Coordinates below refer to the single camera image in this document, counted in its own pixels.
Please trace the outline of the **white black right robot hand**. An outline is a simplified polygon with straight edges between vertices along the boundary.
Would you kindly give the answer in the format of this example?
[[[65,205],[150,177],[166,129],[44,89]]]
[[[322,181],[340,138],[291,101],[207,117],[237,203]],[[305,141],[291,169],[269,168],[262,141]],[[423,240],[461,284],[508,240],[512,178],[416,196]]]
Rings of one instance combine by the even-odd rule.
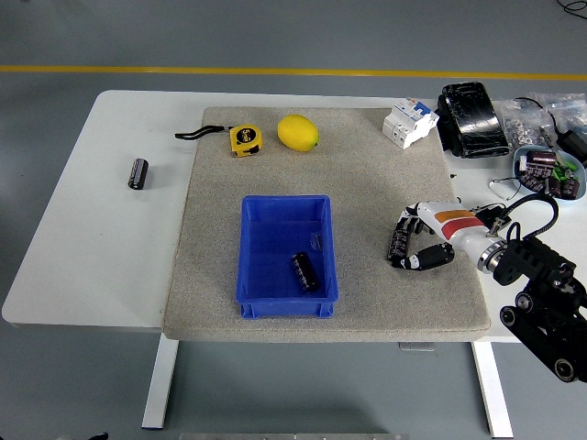
[[[414,254],[408,251],[411,235],[424,230],[437,235],[440,244]],[[478,270],[485,270],[504,241],[473,212],[459,203],[420,202],[406,207],[393,231],[387,259],[394,268],[431,270],[450,263],[457,251],[466,253]]]

